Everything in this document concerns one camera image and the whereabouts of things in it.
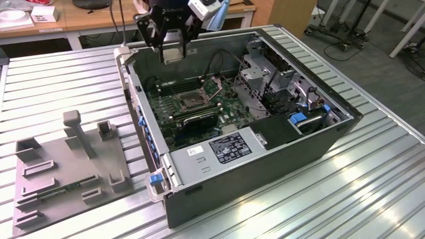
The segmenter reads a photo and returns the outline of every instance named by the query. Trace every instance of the small circuit board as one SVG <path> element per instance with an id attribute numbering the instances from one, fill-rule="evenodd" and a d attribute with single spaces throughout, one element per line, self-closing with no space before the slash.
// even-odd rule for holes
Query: small circuit board
<path id="1" fill-rule="evenodd" d="M 150 104 L 171 151 L 212 139 L 255 121 L 234 90 L 234 78 L 156 83 Z"/>

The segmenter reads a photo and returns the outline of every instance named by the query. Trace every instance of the cable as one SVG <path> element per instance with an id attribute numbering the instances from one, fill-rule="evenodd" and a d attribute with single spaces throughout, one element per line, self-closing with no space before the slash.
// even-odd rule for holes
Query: cable
<path id="1" fill-rule="evenodd" d="M 342 42 L 339 41 L 339 42 L 331 44 L 330 46 L 327 46 L 327 48 L 324 49 L 324 53 L 326 53 L 326 55 L 327 55 L 332 60 L 336 60 L 336 61 L 348 61 L 348 60 L 351 60 L 351 59 L 363 51 L 363 49 L 360 49 L 360 50 L 359 50 L 350 58 L 347 58 L 347 59 L 334 58 L 332 56 L 330 56 L 327 50 L 330 49 L 330 47 L 332 47 L 332 46 L 335 46 L 335 45 L 338 45 L 338 44 L 340 44 L 340 43 L 342 43 Z"/>
<path id="2" fill-rule="evenodd" d="M 96 38 L 99 38 L 99 37 L 100 37 L 100 33 L 98 34 L 98 36 L 94 36 L 94 37 L 86 36 L 86 38 L 91 38 L 91 39 L 96 39 Z"/>
<path id="3" fill-rule="evenodd" d="M 255 110 L 255 111 L 264 111 L 264 112 L 268 112 L 268 110 L 260 110 L 260 109 L 256 109 L 256 108 L 254 108 L 254 107 L 251 107 L 251 106 L 247 106 L 248 108 L 251 108 L 252 110 Z"/>
<path id="4" fill-rule="evenodd" d="M 119 0 L 120 3 L 120 12 L 122 12 L 122 20 L 123 20 L 123 45 L 127 45 L 127 40 L 126 40 L 126 21 L 124 21 L 124 11 L 123 11 L 123 3 L 122 0 Z"/>
<path id="5" fill-rule="evenodd" d="M 417 64 L 417 66 L 421 68 L 421 70 L 425 72 L 425 68 L 420 65 L 420 63 L 417 62 L 417 60 L 411 56 L 411 59 L 413 60 L 413 62 Z"/>
<path id="6" fill-rule="evenodd" d="M 87 37 L 87 36 L 83 36 L 84 38 L 86 38 L 86 40 L 88 40 L 90 42 L 92 42 L 92 43 L 95 43 L 95 44 L 98 44 L 99 46 L 108 46 L 111 43 L 112 43 L 112 41 L 114 41 L 114 37 L 115 37 L 115 32 L 112 33 L 112 37 L 111 37 L 111 40 L 110 40 L 110 42 L 104 45 L 104 44 L 100 44 L 99 42 L 96 42 L 96 41 L 94 41 L 90 37 Z"/>
<path id="7" fill-rule="evenodd" d="M 424 72 L 424 67 L 420 65 L 420 63 L 416 61 L 416 59 L 412 57 L 411 54 L 407 53 L 407 55 L 409 56 L 409 58 L 415 61 L 415 63 L 419 65 L 419 67 L 423 69 L 423 72 Z M 424 79 L 424 76 L 419 75 L 408 66 L 408 57 L 405 57 L 405 60 L 404 60 L 404 63 L 405 63 L 405 67 L 407 67 L 407 70 L 423 81 L 425 81 Z"/>
<path id="8" fill-rule="evenodd" d="M 346 7 L 347 7 L 347 4 L 350 3 L 350 1 L 351 1 L 351 0 L 347 0 L 347 2 L 346 2 L 344 5 L 343 5 L 342 12 L 340 12 L 340 14 L 339 14 L 339 19 L 338 19 L 338 20 L 340 20 L 340 17 L 342 17 L 342 15 L 343 15 L 343 12 L 344 12 L 344 10 L 346 10 Z"/>
<path id="9" fill-rule="evenodd" d="M 236 59 L 236 61 L 239 61 L 239 63 L 240 63 L 242 65 L 244 65 L 246 67 L 248 67 L 247 64 L 240 60 L 240 58 L 239 58 L 232 52 L 230 52 L 228 50 L 220 49 L 220 50 L 218 50 L 218 51 L 212 54 L 211 60 L 210 60 L 210 62 L 208 62 L 208 67 L 207 67 L 207 69 L 206 69 L 204 76 L 203 76 L 204 79 L 207 78 L 207 75 L 208 75 L 208 73 L 211 72 L 211 67 L 212 67 L 214 59 L 215 59 L 215 57 L 216 57 L 222 52 L 230 54 L 230 55 Z"/>
<path id="10" fill-rule="evenodd" d="M 279 69 L 276 68 L 276 70 L 275 70 L 275 72 L 274 72 L 274 75 L 272 75 L 272 80 L 270 80 L 270 82 L 267 83 L 266 88 L 264 88 L 264 91 L 266 91 L 266 90 L 270 88 L 270 86 L 272 85 L 278 73 L 279 73 Z"/>
<path id="11" fill-rule="evenodd" d="M 319 18 L 320 18 L 320 23 L 319 23 L 319 27 L 322 27 L 323 29 L 326 29 L 326 24 L 324 24 L 324 18 L 322 17 L 322 14 L 320 14 L 320 9 L 318 8 L 318 13 L 319 13 Z"/>
<path id="12" fill-rule="evenodd" d="M 111 19 L 112 19 L 112 23 L 114 23 L 114 26 L 115 26 L 115 31 L 119 33 L 119 27 L 118 27 L 118 23 L 115 21 L 115 18 L 114 18 L 114 13 L 112 13 L 112 0 L 110 0 L 110 14 L 111 14 Z"/>

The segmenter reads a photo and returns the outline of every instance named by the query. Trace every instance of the gray carpet floor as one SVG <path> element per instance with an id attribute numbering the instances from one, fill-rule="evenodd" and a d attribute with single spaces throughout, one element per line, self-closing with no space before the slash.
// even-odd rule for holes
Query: gray carpet floor
<path id="1" fill-rule="evenodd" d="M 319 6 L 330 7 L 332 0 L 319 0 Z M 335 14 L 339 15 L 346 0 L 339 2 Z M 354 22 L 363 4 L 356 3 L 348 17 Z M 376 10 L 367 10 L 360 29 L 366 29 Z M 324 49 L 338 40 L 315 32 L 303 37 L 303 42 L 336 66 L 336 68 L 368 91 L 368 93 L 423 133 L 425 134 L 425 81 L 416 77 L 405 66 L 405 53 L 400 53 L 396 59 L 390 58 L 390 53 L 404 37 L 400 32 L 404 23 L 390 16 L 382 16 L 375 28 L 368 34 L 370 42 L 366 49 L 348 61 L 340 62 L 324 54 Z M 417 42 L 425 34 L 421 32 L 413 38 Z M 338 59 L 347 59 L 359 49 L 352 47 L 343 52 L 338 47 L 331 47 L 327 52 Z M 425 55 L 419 59 L 425 67 Z"/>

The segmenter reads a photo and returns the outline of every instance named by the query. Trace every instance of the cart wheel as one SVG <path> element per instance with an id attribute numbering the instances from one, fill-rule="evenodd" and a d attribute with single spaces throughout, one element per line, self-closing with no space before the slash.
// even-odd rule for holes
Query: cart wheel
<path id="1" fill-rule="evenodd" d="M 306 30 L 306 35 L 308 35 L 308 36 L 312 35 L 312 32 L 314 32 L 312 29 L 307 29 Z"/>

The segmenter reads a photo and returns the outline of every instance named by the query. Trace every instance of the metal rail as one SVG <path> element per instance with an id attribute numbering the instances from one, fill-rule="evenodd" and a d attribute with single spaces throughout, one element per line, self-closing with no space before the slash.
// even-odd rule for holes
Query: metal rail
<path id="1" fill-rule="evenodd" d="M 108 119 L 138 192 L 26 238 L 420 238 L 425 235 L 424 136 L 280 27 L 268 34 L 366 115 L 324 157 L 171 230 L 144 185 L 148 167 L 120 89 L 115 46 L 15 58 L 0 81 L 0 238 L 12 237 L 14 142 L 64 137 L 79 109 L 84 130 Z"/>

